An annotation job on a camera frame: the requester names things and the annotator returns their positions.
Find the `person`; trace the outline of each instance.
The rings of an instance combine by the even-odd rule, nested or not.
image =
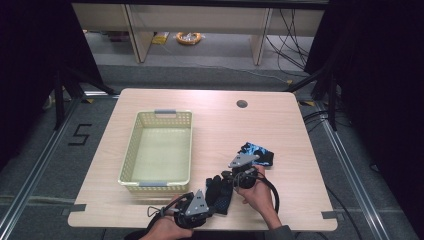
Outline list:
[[[265,168],[255,166],[260,175],[265,177]],[[249,189],[238,188],[236,192],[244,197],[243,204],[249,204],[264,219],[268,226],[265,231],[265,240],[293,240],[294,236],[287,225],[282,225],[278,214],[274,210],[271,190],[262,181],[256,181]],[[193,229],[178,227],[172,216],[164,216],[159,219],[150,231],[140,240],[176,240],[189,238],[193,235]]]

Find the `yellow basket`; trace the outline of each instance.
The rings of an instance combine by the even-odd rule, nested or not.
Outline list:
[[[188,110],[139,112],[118,182],[131,192],[187,192],[192,122]]]

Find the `wire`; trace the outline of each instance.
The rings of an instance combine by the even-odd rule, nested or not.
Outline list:
[[[328,118],[319,119],[321,120],[319,123],[317,123],[315,126],[313,126],[311,129],[308,130],[308,133],[311,133],[316,127],[318,127],[321,123],[325,122]]]
[[[272,76],[272,75],[264,75],[264,74],[259,74],[259,73],[255,73],[255,72],[251,72],[248,70],[242,70],[242,69],[234,69],[234,68],[229,68],[229,67],[224,67],[224,66],[210,66],[210,65],[203,65],[203,64],[198,64],[198,63],[193,63],[193,62],[184,62],[181,61],[180,59],[176,58],[173,53],[167,49],[165,46],[160,45],[165,51],[167,51],[169,54],[171,54],[171,57],[173,57],[177,62],[183,63],[183,64],[187,64],[187,65],[196,65],[196,66],[200,66],[200,67],[205,67],[205,68],[217,68],[217,69],[228,69],[228,70],[232,70],[232,71],[237,71],[237,72],[246,72],[258,77],[266,77],[266,78],[273,78],[273,79],[277,79],[280,82],[284,82],[286,84],[288,84],[288,82],[286,80],[283,80],[281,78],[278,78],[276,76]]]
[[[258,172],[258,174],[262,175],[262,177],[257,177],[257,176],[252,176],[252,175],[242,175],[245,172],[239,172],[236,174],[236,176],[234,176],[234,180],[233,180],[233,188],[239,188],[240,187],[240,178],[241,177],[250,177],[250,178],[255,178],[259,181],[262,181],[265,185],[267,185],[272,193],[274,194],[274,200],[275,200],[275,212],[278,213],[278,211],[280,210],[280,195],[278,194],[277,189],[275,188],[274,184],[272,184],[266,177],[265,175],[263,175],[262,173]]]
[[[269,37],[266,37],[268,43],[271,45],[271,47],[274,49],[274,51],[278,54],[278,57],[283,57],[285,58],[287,61],[291,62],[293,65],[295,65],[296,67],[300,68],[303,70],[303,65],[301,65],[300,63],[296,62],[293,58],[289,57],[288,55],[286,55],[285,53],[282,52],[282,48],[284,47],[284,43],[283,45],[280,47],[280,49],[278,49],[269,39]]]
[[[327,236],[325,236],[323,233],[317,232],[316,234],[320,235],[323,239],[328,240]]]
[[[303,117],[303,121],[304,121],[304,122],[306,122],[306,121],[307,121],[307,120],[309,120],[310,118],[313,118],[313,117],[319,116],[319,115],[321,115],[321,114],[326,114],[326,113],[328,113],[328,110],[318,111],[318,112],[314,112],[314,113],[308,114],[308,115],[306,115],[306,116],[304,116],[304,117]]]
[[[104,240],[105,239],[106,230],[107,230],[107,228],[103,229],[102,236],[100,237],[100,240]]]
[[[188,199],[188,197],[190,197],[190,196],[193,196],[193,193],[192,192],[183,194],[183,195],[179,196],[178,198],[176,198],[175,200],[173,200],[172,202],[170,202],[166,207],[162,207],[161,209],[158,209],[158,208],[149,206],[147,208],[147,216],[149,216],[149,217],[151,217],[153,215],[155,215],[155,216],[152,218],[152,220],[150,220],[150,223],[147,226],[146,231],[149,232],[150,229],[153,227],[153,225],[160,218],[162,218],[163,216],[165,216],[166,211],[168,211],[174,204],[176,204],[177,202],[181,201],[184,198],[187,198]],[[151,208],[156,209],[157,211],[155,211],[153,214],[150,214],[149,211],[150,211]]]
[[[154,209],[154,210],[156,210],[156,211],[154,211],[153,213],[150,213],[150,209]],[[155,215],[155,214],[156,214],[156,213],[158,213],[158,212],[160,212],[160,209],[159,209],[159,208],[157,208],[157,207],[149,206],[149,207],[147,208],[147,216],[148,216],[148,217],[151,217],[151,216]]]
[[[353,221],[352,216],[350,215],[349,211],[347,210],[347,208],[345,207],[345,205],[342,203],[342,201],[336,196],[336,194],[327,186],[327,184],[325,184],[325,188],[328,190],[328,192],[331,193],[331,195],[333,195],[333,197],[337,200],[337,202],[340,203],[340,205],[342,206],[343,210],[345,211],[347,217],[349,218],[350,222],[353,225],[353,228],[355,229],[356,234],[358,235],[358,238],[360,240],[362,240],[362,235],[359,232],[358,226],[356,226],[355,221]]]
[[[283,15],[282,9],[280,9],[280,15],[281,18],[283,19],[284,25],[286,26],[287,29],[287,36],[284,40],[281,39],[281,36],[279,36],[280,40],[283,42],[283,45],[280,49],[280,51],[282,50],[282,48],[284,46],[287,46],[287,48],[291,49],[292,51],[296,52],[299,54],[299,58],[302,61],[301,63],[296,62],[296,66],[300,66],[300,68],[303,70],[306,64],[306,60],[304,57],[307,57],[307,55],[309,54],[306,50],[304,50],[302,47],[300,47],[299,42],[297,40],[297,34],[296,34],[296,24],[295,24],[295,15],[296,15],[296,10],[292,9],[291,10],[291,23],[290,26],[287,24],[287,21]],[[286,41],[288,39],[288,37],[291,38],[291,40],[293,41],[293,43],[295,44],[297,51],[293,48],[291,48],[290,46],[287,45]]]

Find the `gray floor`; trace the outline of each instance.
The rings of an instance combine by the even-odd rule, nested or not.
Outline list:
[[[182,46],[176,43],[174,35],[175,33],[169,35],[165,46],[152,45],[146,61],[137,64],[129,42],[112,43],[106,35],[86,34],[105,83],[117,90],[132,86],[281,91],[287,87],[289,80],[296,82],[302,77],[279,71],[278,64],[289,73],[306,75],[293,64],[282,59],[278,61],[277,54],[269,44],[265,47],[261,65],[254,66],[249,36],[205,34],[199,44]],[[313,38],[298,40],[299,45],[308,50]],[[278,47],[281,46],[278,37],[271,37],[271,41]],[[297,53],[291,50],[284,52],[301,61]],[[296,93],[297,98],[308,100],[310,89],[311,86],[307,86],[299,90]],[[116,101],[102,98],[95,99],[91,104],[78,104],[9,239],[122,239],[133,231],[133,229],[72,228],[67,224],[67,210],[78,194]],[[315,106],[299,107],[303,116],[317,111]],[[317,118],[313,120],[315,121],[307,122],[306,127],[325,184],[346,206],[362,239],[375,239],[340,164],[340,159],[328,138],[325,125]],[[0,214],[7,212],[13,197],[19,194],[25,184],[32,167],[37,163],[44,146],[54,132],[54,123],[54,109],[49,108],[40,116],[21,154],[12,159],[1,172]],[[91,124],[90,127],[83,128],[84,133],[89,134],[89,138],[85,145],[70,146],[69,143],[81,141],[81,138],[73,136],[80,124]],[[369,168],[372,159],[361,145],[354,127],[350,125],[344,113],[337,114],[337,126],[337,133],[343,146],[390,239],[418,239],[384,180]],[[330,193],[329,196],[339,215],[339,227],[334,232],[323,234],[328,239],[359,239],[341,203]],[[301,233],[297,239],[325,238],[318,233]]]

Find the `gray carpet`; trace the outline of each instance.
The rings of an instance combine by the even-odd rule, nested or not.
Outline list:
[[[117,91],[126,87],[282,91],[287,88],[284,81],[297,82],[302,79],[285,75],[279,71],[265,70],[254,72],[276,76],[283,81],[229,69],[99,66],[99,70],[105,83]],[[92,86],[86,84],[83,84],[83,87],[86,90],[94,90]],[[313,84],[297,91],[298,99],[309,98],[308,93],[312,87]],[[116,99],[95,99],[91,104],[79,104],[9,239],[122,239],[123,236],[134,230],[72,228],[67,224],[67,216],[64,213],[78,194],[115,103]],[[317,111],[313,106],[300,106],[300,109],[303,116]],[[372,201],[387,225],[391,238],[418,239],[384,180],[369,168],[372,159],[361,145],[354,127],[349,125],[349,121],[343,113],[337,114],[337,122],[338,134]],[[52,134],[54,123],[53,108],[41,114],[20,155],[12,159],[1,172],[0,213],[7,210],[11,196],[16,195],[20,190]],[[80,124],[91,124],[90,126],[80,126],[80,133],[89,134],[86,143],[79,146],[69,145],[69,143],[83,142],[82,138],[73,136]],[[349,210],[362,239],[373,239],[370,227],[328,140],[323,124],[320,121],[312,121],[306,126],[310,131],[311,143],[324,182]],[[330,199],[334,209],[339,213],[339,227],[334,232],[323,234],[328,239],[358,239],[353,224],[343,211],[341,204],[332,195],[330,195]],[[301,233],[297,239],[325,238],[319,233]]]

